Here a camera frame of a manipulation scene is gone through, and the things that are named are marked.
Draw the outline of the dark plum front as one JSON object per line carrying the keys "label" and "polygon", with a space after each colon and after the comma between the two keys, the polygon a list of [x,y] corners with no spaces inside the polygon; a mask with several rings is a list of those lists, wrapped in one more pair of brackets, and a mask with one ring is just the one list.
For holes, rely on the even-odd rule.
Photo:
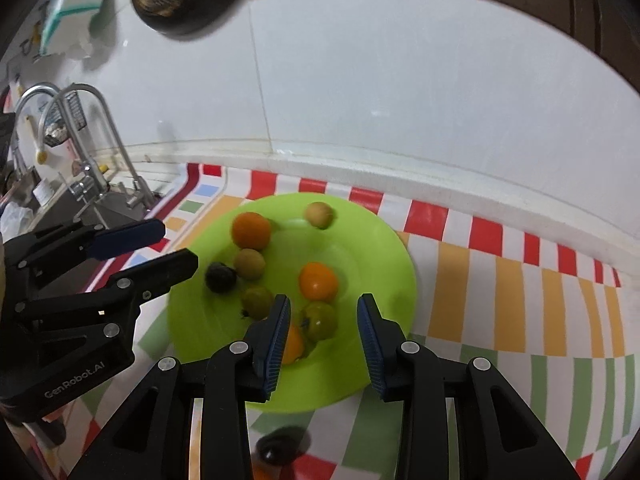
{"label": "dark plum front", "polygon": [[237,282],[236,271],[222,262],[212,262],[205,271],[205,284],[215,294],[232,292]]}

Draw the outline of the dark plum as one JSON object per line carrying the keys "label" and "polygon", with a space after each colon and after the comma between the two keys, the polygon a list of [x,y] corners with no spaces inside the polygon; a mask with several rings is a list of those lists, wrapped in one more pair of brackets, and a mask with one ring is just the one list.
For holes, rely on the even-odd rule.
{"label": "dark plum", "polygon": [[237,282],[236,271],[222,262],[212,262],[205,271],[205,284],[215,294],[232,292]]}
{"label": "dark plum", "polygon": [[310,447],[308,431],[285,426],[265,434],[256,443],[257,456],[267,465],[283,467],[294,463]]}

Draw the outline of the green tomato front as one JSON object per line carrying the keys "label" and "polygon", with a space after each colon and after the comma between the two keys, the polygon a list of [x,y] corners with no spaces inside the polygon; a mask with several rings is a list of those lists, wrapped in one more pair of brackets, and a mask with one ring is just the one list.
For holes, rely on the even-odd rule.
{"label": "green tomato front", "polygon": [[266,318],[273,305],[273,294],[262,285],[248,286],[241,294],[242,315],[254,321]]}

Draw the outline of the green tomato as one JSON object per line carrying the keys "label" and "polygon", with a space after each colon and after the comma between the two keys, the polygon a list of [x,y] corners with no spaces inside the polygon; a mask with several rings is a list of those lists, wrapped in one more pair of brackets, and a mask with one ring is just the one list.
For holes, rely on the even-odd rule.
{"label": "green tomato", "polygon": [[254,321],[266,318],[273,305],[273,294],[262,285],[248,286],[241,294],[242,315]]}
{"label": "green tomato", "polygon": [[314,344],[331,339],[337,330],[335,309],[322,301],[310,302],[304,307],[300,325],[307,339]]}

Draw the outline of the large orange back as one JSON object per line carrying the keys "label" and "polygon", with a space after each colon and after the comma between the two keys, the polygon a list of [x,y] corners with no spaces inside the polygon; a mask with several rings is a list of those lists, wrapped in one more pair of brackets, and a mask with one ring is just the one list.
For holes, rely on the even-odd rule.
{"label": "large orange back", "polygon": [[233,243],[239,248],[260,252],[271,240],[271,224],[261,214],[245,211],[233,219],[230,234]]}

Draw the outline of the large orange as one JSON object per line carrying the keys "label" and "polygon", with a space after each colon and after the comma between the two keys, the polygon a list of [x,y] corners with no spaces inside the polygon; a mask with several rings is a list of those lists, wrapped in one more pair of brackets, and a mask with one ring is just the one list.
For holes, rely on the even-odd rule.
{"label": "large orange", "polygon": [[260,252],[271,240],[271,224],[261,214],[245,211],[233,219],[230,234],[233,243],[239,248]]}
{"label": "large orange", "polygon": [[310,301],[331,302],[340,288],[334,271],[321,262],[310,262],[298,274],[298,286],[302,295]]}

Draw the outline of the tan longan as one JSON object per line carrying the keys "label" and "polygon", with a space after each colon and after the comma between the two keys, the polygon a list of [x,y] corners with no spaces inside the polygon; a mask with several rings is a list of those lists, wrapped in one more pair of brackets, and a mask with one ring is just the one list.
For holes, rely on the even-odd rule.
{"label": "tan longan", "polygon": [[252,248],[243,248],[235,256],[233,267],[240,278],[255,281],[266,270],[266,260],[260,252]]}
{"label": "tan longan", "polygon": [[314,228],[325,230],[333,223],[335,211],[325,202],[313,202],[305,208],[304,218]]}

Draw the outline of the clear plastic bag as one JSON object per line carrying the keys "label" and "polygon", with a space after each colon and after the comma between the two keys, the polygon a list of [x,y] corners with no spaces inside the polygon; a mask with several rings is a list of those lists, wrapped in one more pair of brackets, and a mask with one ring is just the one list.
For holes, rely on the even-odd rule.
{"label": "clear plastic bag", "polygon": [[8,203],[1,215],[2,240],[8,242],[26,233],[32,220],[34,220],[34,212],[30,208],[18,206],[16,203]]}

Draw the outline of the stainless steel sink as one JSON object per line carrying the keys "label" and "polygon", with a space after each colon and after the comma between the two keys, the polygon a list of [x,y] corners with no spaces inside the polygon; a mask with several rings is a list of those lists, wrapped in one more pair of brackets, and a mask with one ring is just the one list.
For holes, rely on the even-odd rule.
{"label": "stainless steel sink", "polygon": [[[78,220],[85,224],[102,223],[104,228],[113,229],[142,220],[148,214],[149,211],[145,206],[137,205],[129,208],[126,201],[124,194],[112,191],[100,198],[97,203],[87,205],[82,200],[78,202],[67,188],[61,186],[54,201],[38,211],[35,223],[30,229],[40,231]],[[40,296],[52,298],[84,292],[101,266],[103,266],[102,261],[93,258],[85,260],[47,285],[40,292]]]}

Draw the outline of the small chrome faucet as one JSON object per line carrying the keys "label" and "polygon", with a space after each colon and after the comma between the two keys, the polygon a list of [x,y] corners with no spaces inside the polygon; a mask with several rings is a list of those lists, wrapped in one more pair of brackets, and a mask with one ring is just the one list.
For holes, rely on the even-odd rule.
{"label": "small chrome faucet", "polygon": [[125,195],[129,208],[143,205],[147,210],[151,209],[157,203],[156,195],[134,166],[104,95],[91,84],[70,84],[61,89],[67,88],[78,91],[88,120],[88,132],[82,140],[110,185],[107,192],[99,195],[88,187],[87,179],[79,177],[73,178],[72,191],[81,198],[95,200],[108,192],[118,191]]}

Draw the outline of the large chrome faucet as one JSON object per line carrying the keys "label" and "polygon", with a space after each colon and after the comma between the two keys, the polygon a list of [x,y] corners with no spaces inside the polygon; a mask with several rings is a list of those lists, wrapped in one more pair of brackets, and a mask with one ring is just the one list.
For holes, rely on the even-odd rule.
{"label": "large chrome faucet", "polygon": [[11,151],[19,174],[34,168],[48,180],[55,174],[83,177],[96,194],[108,191],[110,185],[82,140],[88,120],[77,90],[34,84],[17,99],[13,113]]}

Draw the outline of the green plate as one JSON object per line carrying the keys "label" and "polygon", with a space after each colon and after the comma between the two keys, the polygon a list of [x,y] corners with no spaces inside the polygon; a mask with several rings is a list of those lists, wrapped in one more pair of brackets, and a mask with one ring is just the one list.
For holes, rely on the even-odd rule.
{"label": "green plate", "polygon": [[367,208],[331,195],[322,196],[322,202],[334,209],[336,218],[327,229],[318,230],[303,218],[306,206],[318,198],[314,193],[263,197],[205,221],[201,232],[186,244],[198,256],[198,270],[168,296],[168,332],[183,363],[208,358],[245,334],[250,320],[241,313],[241,292],[211,292],[205,271],[213,262],[232,263],[239,251],[231,238],[232,221],[247,211],[271,222],[267,267],[260,284],[290,298],[294,323],[302,322],[308,304],[298,284],[303,266],[320,262],[336,274],[336,333],[282,368],[276,391],[260,406],[267,413],[318,410],[348,398],[370,382],[357,328],[361,295],[373,295],[384,318],[398,323],[402,330],[410,330],[416,310],[416,272],[398,234]]}

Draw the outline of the teal tissue box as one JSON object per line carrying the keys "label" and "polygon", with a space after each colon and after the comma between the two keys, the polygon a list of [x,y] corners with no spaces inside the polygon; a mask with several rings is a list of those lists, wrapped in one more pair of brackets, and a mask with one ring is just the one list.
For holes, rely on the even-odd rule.
{"label": "teal tissue box", "polygon": [[51,0],[41,33],[41,56],[68,54],[88,58],[93,54],[90,26],[103,0]]}

